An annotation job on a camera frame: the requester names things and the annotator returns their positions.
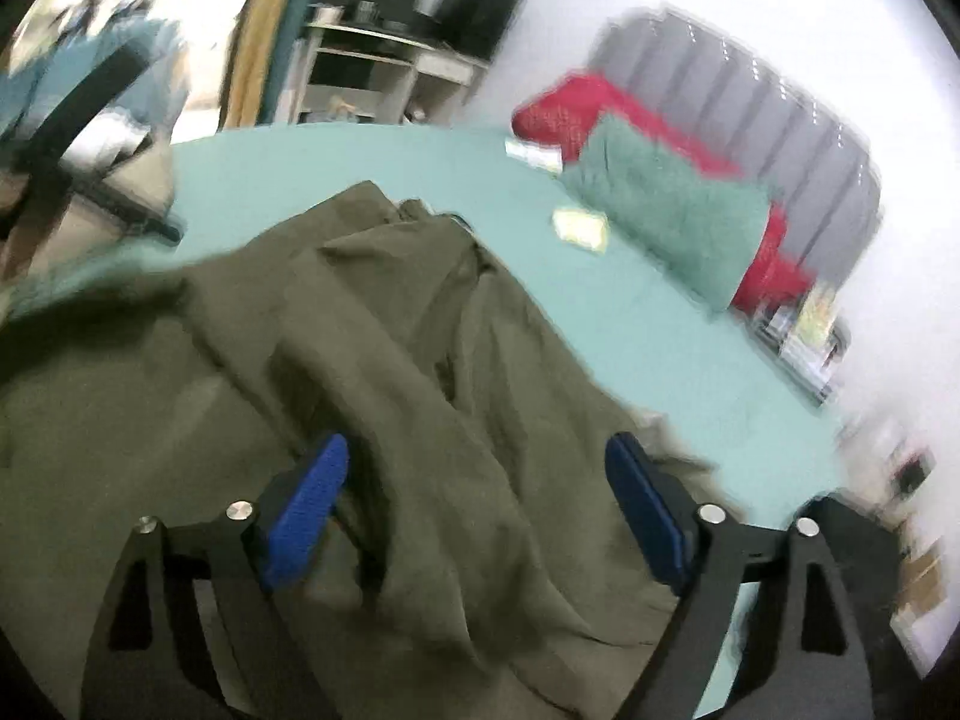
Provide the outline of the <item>grey padded headboard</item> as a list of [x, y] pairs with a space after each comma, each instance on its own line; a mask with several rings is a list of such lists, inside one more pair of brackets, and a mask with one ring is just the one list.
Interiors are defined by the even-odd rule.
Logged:
[[602, 29], [590, 70], [771, 190], [784, 249], [835, 288], [880, 226], [866, 145], [833, 112], [729, 37], [676, 11], [638, 11]]

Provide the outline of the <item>cardboard box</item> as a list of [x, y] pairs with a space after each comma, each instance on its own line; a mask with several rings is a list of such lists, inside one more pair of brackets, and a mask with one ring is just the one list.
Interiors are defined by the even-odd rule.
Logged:
[[923, 617], [946, 600], [940, 541], [926, 548], [911, 546], [900, 566], [898, 611], [911, 617]]

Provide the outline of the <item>yellow packet on bed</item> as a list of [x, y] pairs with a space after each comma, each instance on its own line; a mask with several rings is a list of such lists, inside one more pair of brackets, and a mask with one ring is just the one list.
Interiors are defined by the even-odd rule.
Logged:
[[603, 254], [608, 244], [607, 216], [582, 208], [556, 208], [551, 213], [556, 237], [592, 254]]

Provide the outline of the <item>black monitor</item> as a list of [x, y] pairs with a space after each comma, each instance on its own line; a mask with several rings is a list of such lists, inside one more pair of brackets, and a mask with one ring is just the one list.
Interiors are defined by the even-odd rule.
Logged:
[[335, 7], [348, 26], [374, 26], [489, 62], [523, 0], [311, 0]]

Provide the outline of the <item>blue grey clothing pile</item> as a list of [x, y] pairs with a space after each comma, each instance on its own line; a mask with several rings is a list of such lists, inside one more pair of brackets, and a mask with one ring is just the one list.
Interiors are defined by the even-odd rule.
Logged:
[[75, 37], [2, 75], [2, 166], [10, 169], [53, 110], [121, 47], [145, 70], [96, 110], [67, 146], [65, 158], [104, 171], [148, 153], [164, 158], [189, 96], [187, 44], [178, 23], [128, 18], [93, 37]]

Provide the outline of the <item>yellow and teal curtain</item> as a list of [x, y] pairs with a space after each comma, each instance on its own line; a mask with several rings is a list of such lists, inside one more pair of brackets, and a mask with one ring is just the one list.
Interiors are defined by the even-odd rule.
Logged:
[[220, 128], [272, 122], [311, 0], [245, 0], [231, 37]]

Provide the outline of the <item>olive green large garment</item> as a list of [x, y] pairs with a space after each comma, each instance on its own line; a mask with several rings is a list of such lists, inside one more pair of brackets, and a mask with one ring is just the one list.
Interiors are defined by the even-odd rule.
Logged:
[[605, 477], [620, 431], [715, 495], [462, 224], [355, 185], [3, 325], [3, 631], [75, 712], [135, 520], [217, 515], [340, 433], [334, 525], [278, 603], [343, 715], [612, 717], [674, 609]]

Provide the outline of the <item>red pillow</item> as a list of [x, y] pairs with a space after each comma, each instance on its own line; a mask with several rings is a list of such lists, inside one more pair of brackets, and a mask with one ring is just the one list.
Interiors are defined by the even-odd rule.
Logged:
[[[542, 146], [558, 146], [563, 164], [578, 161], [602, 115], [612, 114], [625, 122], [631, 132], [661, 146], [690, 163], [708, 179], [742, 179], [736, 163], [709, 149], [701, 140], [685, 135], [662, 115], [652, 112], [596, 73], [570, 73], [553, 88], [530, 99], [512, 114], [512, 133]], [[782, 206], [771, 200], [763, 238], [754, 260], [747, 266], [734, 293], [732, 305], [752, 314], [760, 305], [781, 305], [799, 299], [812, 288], [815, 277], [804, 266], [781, 252], [788, 232], [788, 218]]]

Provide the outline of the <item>white shelving desk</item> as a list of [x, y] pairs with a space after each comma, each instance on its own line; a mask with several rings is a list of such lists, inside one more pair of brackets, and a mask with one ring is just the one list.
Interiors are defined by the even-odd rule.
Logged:
[[483, 60], [418, 37], [308, 23], [270, 121], [449, 125], [487, 70]]

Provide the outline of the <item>teal bed sheet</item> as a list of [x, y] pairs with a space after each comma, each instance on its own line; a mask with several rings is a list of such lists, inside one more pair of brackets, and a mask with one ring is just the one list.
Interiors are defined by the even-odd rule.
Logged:
[[662, 416], [715, 495], [765, 523], [835, 481], [830, 418], [800, 398], [734, 317], [706, 309], [628, 242], [556, 237], [555, 177], [508, 158], [496, 130], [302, 125], [218, 133], [172, 151], [178, 249], [130, 244], [33, 286], [13, 319], [125, 277], [231, 254], [348, 188], [373, 184], [462, 224], [516, 278], [594, 382]]

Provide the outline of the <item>bedside clutter pile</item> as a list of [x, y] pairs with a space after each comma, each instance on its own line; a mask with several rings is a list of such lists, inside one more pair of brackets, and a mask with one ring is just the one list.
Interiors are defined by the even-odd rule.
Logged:
[[832, 398], [851, 332], [829, 284], [817, 281], [793, 302], [760, 305], [750, 317], [750, 332], [815, 406]]

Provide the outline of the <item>green pillow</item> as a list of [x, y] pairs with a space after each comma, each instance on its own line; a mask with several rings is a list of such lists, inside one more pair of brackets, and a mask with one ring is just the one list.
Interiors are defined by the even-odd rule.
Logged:
[[761, 185], [703, 176], [613, 114], [599, 117], [562, 183], [715, 312], [734, 302], [770, 218]]

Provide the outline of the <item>white paper on bed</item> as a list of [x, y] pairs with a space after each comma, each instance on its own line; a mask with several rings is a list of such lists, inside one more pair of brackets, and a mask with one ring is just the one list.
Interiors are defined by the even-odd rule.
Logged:
[[539, 171], [550, 172], [550, 174], [562, 174], [563, 161], [562, 149], [556, 145], [540, 145], [540, 143], [526, 142], [526, 140], [516, 140], [516, 138], [506, 138], [505, 153], [512, 160], [521, 161]]

